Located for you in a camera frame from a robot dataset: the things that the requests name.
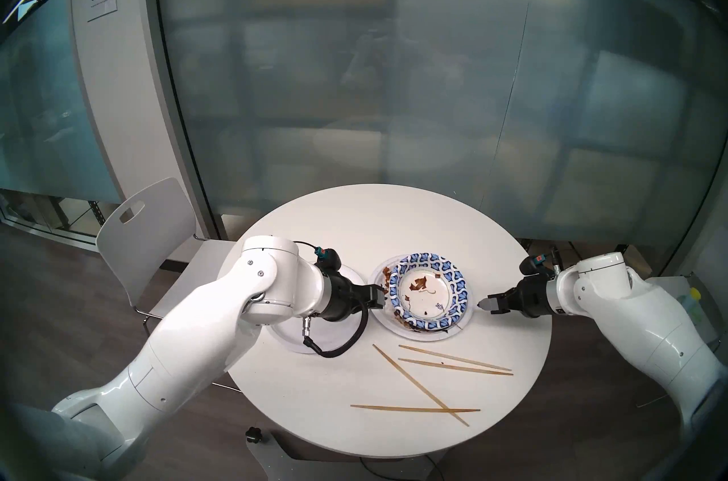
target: white chair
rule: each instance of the white chair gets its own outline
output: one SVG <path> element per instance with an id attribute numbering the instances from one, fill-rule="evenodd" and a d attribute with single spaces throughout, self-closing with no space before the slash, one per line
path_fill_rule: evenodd
<path id="1" fill-rule="evenodd" d="M 124 214 L 136 212 L 122 222 Z M 113 274 L 122 282 L 132 308 L 145 316 L 142 325 L 149 336 L 147 321 L 163 319 L 200 285 L 218 278 L 235 242 L 199 239 L 195 235 L 195 213 L 174 177 L 153 183 L 124 201 L 106 219 L 96 237 L 96 247 Z M 137 308 L 144 288 L 169 254 L 188 238 L 203 240 L 195 257 L 177 281 L 150 312 Z"/>

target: round table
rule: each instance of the round table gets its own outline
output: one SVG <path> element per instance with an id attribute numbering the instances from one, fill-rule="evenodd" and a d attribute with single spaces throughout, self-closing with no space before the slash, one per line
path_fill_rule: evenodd
<path id="1" fill-rule="evenodd" d="M 367 184 L 318 191 L 278 207 L 235 244 L 220 270 L 229 271 L 242 242 L 272 234 L 332 247 L 364 280 L 384 260 L 436 252 L 452 260 L 468 281 L 470 302 L 501 293 L 523 277 L 524 249 L 483 213 L 421 189 Z M 301 255 L 315 261 L 310 248 Z M 491 315 L 478 308 L 463 331 L 437 342 L 416 342 L 370 317 L 360 340 L 344 355 L 325 359 L 287 350 L 266 327 L 229 373 L 261 412 L 295 436 L 329 450 L 376 458 L 403 458 L 454 446 L 506 416 L 533 386 L 551 340 L 551 317 Z M 350 405 L 438 407 L 372 344 L 397 361 L 448 407 L 447 413 L 389 412 Z M 398 358 L 460 364 L 400 348 L 400 344 L 511 368 L 493 376 L 399 362 Z"/>

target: chair leg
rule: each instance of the chair leg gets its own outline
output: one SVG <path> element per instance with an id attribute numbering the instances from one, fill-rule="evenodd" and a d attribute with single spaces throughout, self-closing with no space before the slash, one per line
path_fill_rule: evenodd
<path id="1" fill-rule="evenodd" d="M 144 320 L 142 321 L 142 323 L 141 323 L 141 324 L 142 324 L 142 326 L 144 326 L 144 332 L 146 332 L 146 336 L 147 336 L 147 338 L 149 338 L 149 335 L 150 335 L 151 333 L 149 332 L 149 327 L 148 327 L 148 326 L 146 325 L 146 322 L 147 322 L 147 321 L 148 321 L 149 319 L 157 319 L 157 320 L 162 320 L 162 317 L 161 317 L 161 316 L 157 316 L 157 315 L 155 315 L 155 314 L 152 314 L 152 313 L 145 313 L 144 311 L 140 311 L 140 310 L 139 310 L 138 308 L 136 308 L 135 306 L 132 306 L 132 308 L 133 308 L 133 309 L 134 309 L 134 310 L 135 310 L 136 312 L 138 312 L 139 314 L 143 314 L 143 315 L 145 316 L 145 319 L 144 319 Z"/>
<path id="2" fill-rule="evenodd" d="M 155 315 L 155 314 L 151 314 L 151 313 L 145 313 L 144 311 L 140 311 L 140 310 L 139 310 L 138 308 L 136 308 L 136 307 L 132 307 L 132 308 L 133 308 L 133 309 L 134 309 L 134 310 L 135 310 L 136 312 L 138 312 L 139 314 L 143 314 L 143 315 L 144 315 L 144 320 L 142 321 L 142 323 L 141 323 L 141 324 L 142 324 L 142 326 L 144 326 L 144 332 L 146 332 L 146 336 L 147 336 L 147 338 L 149 338 L 149 336 L 150 336 L 150 334 L 151 334 L 151 333 L 149 332 L 149 327 L 147 326 L 146 322 L 147 322 L 147 321 L 148 321 L 149 319 L 157 319 L 157 320 L 162 320 L 162 317 L 161 317 L 161 316 L 157 316 L 157 315 Z M 214 386 L 216 386 L 216 387 L 223 387 L 224 389 L 230 389 L 231 391 L 237 391 L 238 393 L 242 393 L 242 391 L 240 391 L 240 389 L 237 389 L 236 387 L 228 387 L 227 385 L 222 385 L 222 383 L 215 383 L 215 382 L 213 381 L 213 385 L 214 385 Z"/>

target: chair handle hole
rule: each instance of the chair handle hole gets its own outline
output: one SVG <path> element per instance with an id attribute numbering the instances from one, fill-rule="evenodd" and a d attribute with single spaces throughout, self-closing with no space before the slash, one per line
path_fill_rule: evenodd
<path id="1" fill-rule="evenodd" d="M 137 201 L 131 207 L 126 209 L 121 214 L 121 216 L 119 216 L 119 220 L 122 221 L 123 224 L 126 224 L 129 221 L 131 221 L 136 215 L 138 215 L 143 208 L 144 208 L 144 203 L 142 201 Z"/>

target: dark wooden floor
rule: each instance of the dark wooden floor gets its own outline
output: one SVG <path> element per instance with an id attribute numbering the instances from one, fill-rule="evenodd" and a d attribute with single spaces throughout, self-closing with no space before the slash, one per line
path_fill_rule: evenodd
<path id="1" fill-rule="evenodd" d="M 140 306 L 153 306 L 176 277 L 157 272 Z M 50 409 L 65 395 L 102 385 L 145 341 L 124 290 L 93 252 L 0 225 L 0 287 L 3 387 L 13 402 Z M 593 321 L 555 318 L 530 393 L 493 428 L 452 448 L 440 467 L 448 481 L 639 478 L 677 442 L 669 399 L 635 406 L 660 392 Z M 210 387 L 155 432 L 128 479 L 265 480 L 245 447 L 249 426 L 273 429 L 294 457 L 353 460 L 280 432 L 244 396 Z"/>

